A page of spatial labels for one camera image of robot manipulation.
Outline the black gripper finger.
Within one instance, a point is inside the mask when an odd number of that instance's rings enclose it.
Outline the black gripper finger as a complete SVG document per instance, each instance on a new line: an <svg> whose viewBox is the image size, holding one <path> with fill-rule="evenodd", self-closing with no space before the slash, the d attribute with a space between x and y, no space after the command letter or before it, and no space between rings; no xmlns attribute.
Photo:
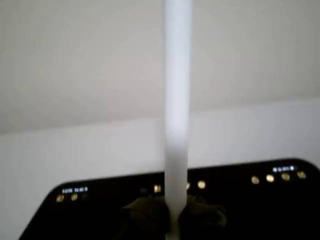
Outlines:
<svg viewBox="0 0 320 240"><path fill-rule="evenodd" d="M188 195L178 218L181 240L224 240L227 214L221 205L208 204L203 197Z"/></svg>
<svg viewBox="0 0 320 240"><path fill-rule="evenodd" d="M119 216L120 240L164 240L171 228L170 211L163 196L139 197Z"/></svg>

